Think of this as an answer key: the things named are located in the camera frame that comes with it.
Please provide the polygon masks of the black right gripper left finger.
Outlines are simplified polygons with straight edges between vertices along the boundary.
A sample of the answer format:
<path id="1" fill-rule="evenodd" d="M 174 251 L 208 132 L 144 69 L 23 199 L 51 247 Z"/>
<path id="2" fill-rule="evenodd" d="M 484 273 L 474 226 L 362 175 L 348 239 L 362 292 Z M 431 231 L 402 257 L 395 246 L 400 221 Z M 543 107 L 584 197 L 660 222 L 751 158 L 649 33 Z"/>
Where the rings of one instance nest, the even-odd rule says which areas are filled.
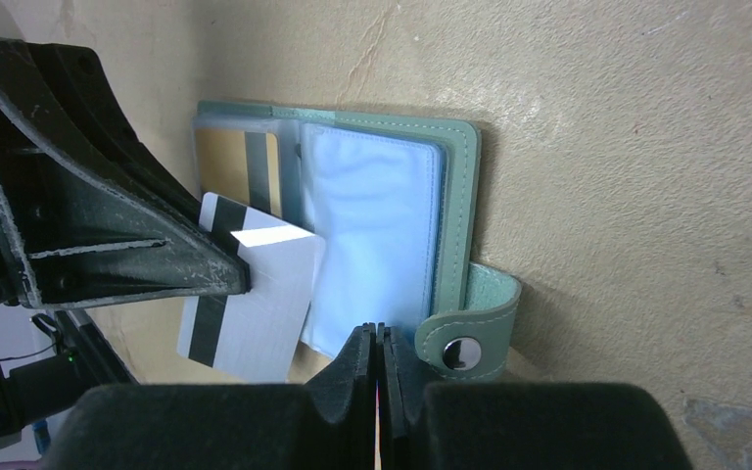
<path id="1" fill-rule="evenodd" d="M 308 382 L 113 385 L 76 403 L 44 469 L 371 469 L 372 324 Z"/>

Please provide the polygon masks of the white striped credit card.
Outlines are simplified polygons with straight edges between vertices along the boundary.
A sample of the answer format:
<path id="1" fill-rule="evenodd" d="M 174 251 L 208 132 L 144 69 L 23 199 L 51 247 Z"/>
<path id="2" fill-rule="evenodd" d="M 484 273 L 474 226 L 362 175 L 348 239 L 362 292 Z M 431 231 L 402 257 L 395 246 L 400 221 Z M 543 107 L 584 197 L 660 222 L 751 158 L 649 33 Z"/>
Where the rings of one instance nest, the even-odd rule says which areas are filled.
<path id="1" fill-rule="evenodd" d="M 178 354 L 244 382 L 285 382 L 312 300 L 324 240 L 215 193 L 205 194 L 199 224 L 248 264 L 250 289 L 239 295 L 187 298 Z"/>

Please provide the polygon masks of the teal card holder wallet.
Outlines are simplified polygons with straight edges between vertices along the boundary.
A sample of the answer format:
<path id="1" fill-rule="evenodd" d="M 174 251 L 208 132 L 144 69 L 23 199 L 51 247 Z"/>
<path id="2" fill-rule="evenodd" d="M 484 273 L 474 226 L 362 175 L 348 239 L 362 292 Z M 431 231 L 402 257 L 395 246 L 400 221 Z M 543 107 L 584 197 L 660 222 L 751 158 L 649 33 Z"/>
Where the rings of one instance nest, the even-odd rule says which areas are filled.
<path id="1" fill-rule="evenodd" d="M 325 242 L 298 346 L 382 323 L 442 377 L 503 371 L 521 293 L 470 260 L 481 134 L 465 120 L 203 101 L 192 122 L 278 138 L 283 216 Z"/>

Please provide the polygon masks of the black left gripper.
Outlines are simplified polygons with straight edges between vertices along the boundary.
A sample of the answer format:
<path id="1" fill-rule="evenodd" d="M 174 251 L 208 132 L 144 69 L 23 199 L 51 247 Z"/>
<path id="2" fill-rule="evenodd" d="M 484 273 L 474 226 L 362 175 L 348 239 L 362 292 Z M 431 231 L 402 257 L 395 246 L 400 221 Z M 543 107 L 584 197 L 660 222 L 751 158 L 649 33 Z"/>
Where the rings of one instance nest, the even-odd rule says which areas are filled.
<path id="1" fill-rule="evenodd" d="M 247 292 L 248 265 L 199 214 L 92 49 L 0 37 L 0 305 Z"/>

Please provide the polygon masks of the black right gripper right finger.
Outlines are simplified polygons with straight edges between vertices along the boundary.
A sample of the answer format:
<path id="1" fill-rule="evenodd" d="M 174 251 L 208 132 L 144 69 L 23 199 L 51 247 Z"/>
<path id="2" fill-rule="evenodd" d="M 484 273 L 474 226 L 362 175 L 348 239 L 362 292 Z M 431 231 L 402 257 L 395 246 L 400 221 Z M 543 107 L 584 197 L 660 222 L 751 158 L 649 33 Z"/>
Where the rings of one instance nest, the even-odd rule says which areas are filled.
<path id="1" fill-rule="evenodd" d="M 622 383 L 461 382 L 379 325 L 384 469 L 689 469 L 663 408 Z"/>

